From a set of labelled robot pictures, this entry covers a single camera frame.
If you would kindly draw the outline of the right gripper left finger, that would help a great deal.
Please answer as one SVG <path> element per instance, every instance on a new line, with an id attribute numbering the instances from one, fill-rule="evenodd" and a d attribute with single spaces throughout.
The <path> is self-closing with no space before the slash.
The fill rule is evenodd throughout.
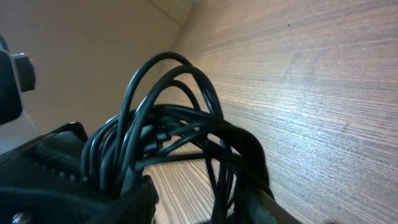
<path id="1" fill-rule="evenodd" d="M 150 176 L 123 193 L 80 174 L 88 136 L 67 123 L 1 153 L 1 223 L 152 223 L 159 196 Z"/>

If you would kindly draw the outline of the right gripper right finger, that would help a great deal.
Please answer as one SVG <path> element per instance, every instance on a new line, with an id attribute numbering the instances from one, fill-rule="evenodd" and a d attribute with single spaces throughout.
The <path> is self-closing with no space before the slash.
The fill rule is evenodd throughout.
<path id="1" fill-rule="evenodd" d="M 236 188 L 236 223 L 300 224 L 265 191 L 248 185 Z"/>

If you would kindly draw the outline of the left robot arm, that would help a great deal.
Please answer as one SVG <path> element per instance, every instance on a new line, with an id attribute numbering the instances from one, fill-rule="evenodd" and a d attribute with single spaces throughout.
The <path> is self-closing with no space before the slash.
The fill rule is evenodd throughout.
<path id="1" fill-rule="evenodd" d="M 26 54 L 11 54 L 1 37 L 1 154 L 39 136 L 24 109 L 21 93 L 35 89 L 34 68 Z"/>

